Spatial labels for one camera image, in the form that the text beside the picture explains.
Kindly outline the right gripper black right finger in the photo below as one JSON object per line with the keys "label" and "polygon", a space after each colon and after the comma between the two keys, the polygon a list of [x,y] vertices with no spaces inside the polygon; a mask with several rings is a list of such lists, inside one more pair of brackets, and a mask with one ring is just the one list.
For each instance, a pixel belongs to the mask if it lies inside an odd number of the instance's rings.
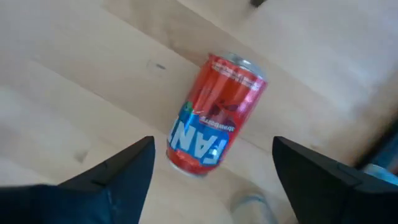
{"label": "right gripper black right finger", "polygon": [[398,224],[398,186],[276,136],[272,157],[299,224]]}

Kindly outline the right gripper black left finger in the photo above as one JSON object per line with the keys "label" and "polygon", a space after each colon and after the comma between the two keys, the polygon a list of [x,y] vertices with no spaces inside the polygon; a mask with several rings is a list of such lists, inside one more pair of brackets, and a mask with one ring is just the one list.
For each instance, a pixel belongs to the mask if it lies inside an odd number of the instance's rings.
{"label": "right gripper black left finger", "polygon": [[61,184],[0,187],[0,224],[138,224],[154,162],[146,136]]}

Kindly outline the red Fanta can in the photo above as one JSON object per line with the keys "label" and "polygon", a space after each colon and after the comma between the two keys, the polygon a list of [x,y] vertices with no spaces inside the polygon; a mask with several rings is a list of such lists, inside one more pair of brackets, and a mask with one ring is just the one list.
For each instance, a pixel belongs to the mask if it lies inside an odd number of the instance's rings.
{"label": "red Fanta can", "polygon": [[196,177],[216,169],[266,87],[255,63],[234,53],[209,54],[170,129],[172,165]]}

